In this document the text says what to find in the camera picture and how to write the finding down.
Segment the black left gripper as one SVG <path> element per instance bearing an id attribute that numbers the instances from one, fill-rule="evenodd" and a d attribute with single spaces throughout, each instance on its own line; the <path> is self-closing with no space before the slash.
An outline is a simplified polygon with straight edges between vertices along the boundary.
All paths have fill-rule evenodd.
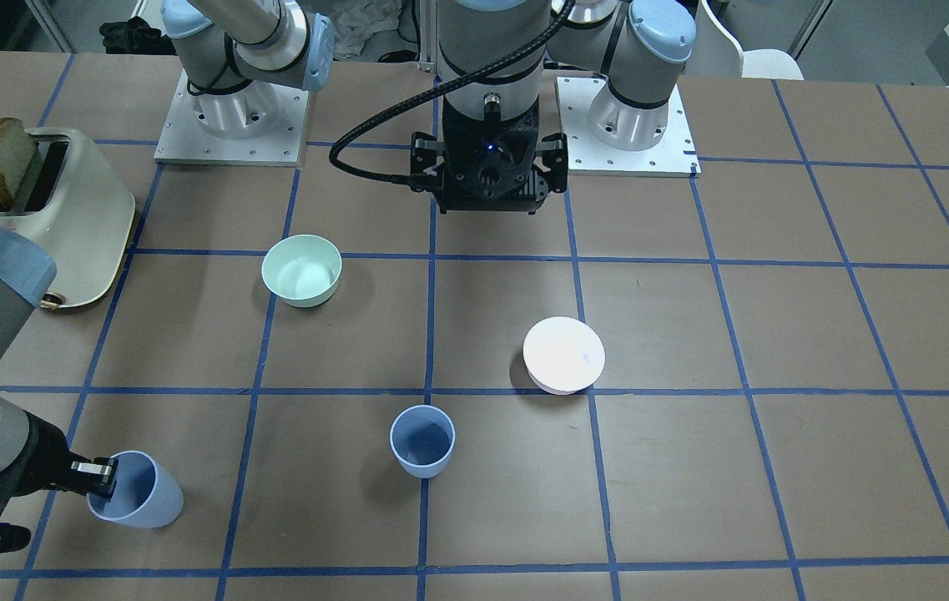
<path id="1" fill-rule="evenodd" d="M 448 210 L 508 210 L 534 215 L 550 194 L 565 193 L 568 142 L 539 138 L 539 109 L 505 119 L 500 105 L 484 105 L 479 119 L 451 105 L 442 114 L 443 138 L 411 136 L 412 190 L 428 191 Z"/>

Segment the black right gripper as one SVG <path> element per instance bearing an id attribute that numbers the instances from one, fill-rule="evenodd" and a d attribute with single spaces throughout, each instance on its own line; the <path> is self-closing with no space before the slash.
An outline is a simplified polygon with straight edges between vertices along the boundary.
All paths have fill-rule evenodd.
<path id="1" fill-rule="evenodd" d="M 116 487 L 117 467 L 118 459 L 78 461 L 63 435 L 33 435 L 13 464 L 0 472 L 0 554 L 24 550 L 32 541 L 30 528 L 3 520 L 13 498 L 67 488 L 69 475 L 71 492 L 108 501 Z"/>

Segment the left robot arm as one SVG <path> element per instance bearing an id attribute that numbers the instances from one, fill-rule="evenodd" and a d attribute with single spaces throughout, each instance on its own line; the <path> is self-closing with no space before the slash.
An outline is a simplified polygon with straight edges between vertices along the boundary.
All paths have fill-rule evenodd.
<path id="1" fill-rule="evenodd" d="M 440 136 L 411 137 L 409 186 L 441 213 L 530 215 L 564 193 L 578 159 L 570 142 L 599 144 L 603 159 L 642 159 L 669 126 L 669 100 L 698 27 L 676 1 L 440 1 Z M 559 110 L 578 134 L 542 134 L 544 61 L 593 73 L 596 94 Z"/>

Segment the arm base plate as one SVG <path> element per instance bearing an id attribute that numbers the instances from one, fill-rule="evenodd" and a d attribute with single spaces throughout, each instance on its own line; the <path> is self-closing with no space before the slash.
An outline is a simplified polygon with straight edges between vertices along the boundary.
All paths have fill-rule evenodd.
<path id="1" fill-rule="evenodd" d="M 301 166 L 311 92 L 253 81 L 236 93 L 193 96 L 180 75 L 154 151 L 161 164 Z"/>
<path id="2" fill-rule="evenodd" d="M 702 172 L 680 90 L 644 109 L 624 105 L 603 78 L 558 77 L 569 170 L 578 175 L 691 178 Z"/>

